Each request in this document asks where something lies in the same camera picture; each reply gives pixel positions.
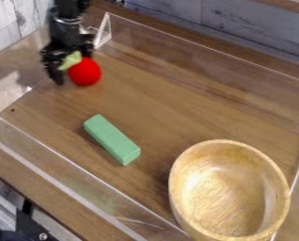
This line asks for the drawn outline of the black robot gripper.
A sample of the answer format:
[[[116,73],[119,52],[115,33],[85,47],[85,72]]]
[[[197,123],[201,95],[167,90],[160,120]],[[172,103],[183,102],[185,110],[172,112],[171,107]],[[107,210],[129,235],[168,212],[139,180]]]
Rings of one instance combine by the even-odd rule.
[[[81,33],[79,23],[68,23],[61,20],[49,22],[51,42],[41,49],[41,62],[53,82],[64,84],[64,72],[59,70],[61,59],[73,51],[79,51],[83,57],[93,56],[93,38],[91,33]]]

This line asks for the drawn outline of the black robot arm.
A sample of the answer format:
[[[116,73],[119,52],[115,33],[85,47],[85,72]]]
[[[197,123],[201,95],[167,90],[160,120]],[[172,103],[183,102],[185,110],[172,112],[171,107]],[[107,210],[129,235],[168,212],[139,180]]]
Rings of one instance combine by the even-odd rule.
[[[49,10],[49,43],[40,50],[41,64],[49,78],[57,85],[64,84],[64,72],[60,66],[73,52],[91,57],[95,35],[81,33],[79,26],[83,13],[89,7],[89,0],[53,0]]]

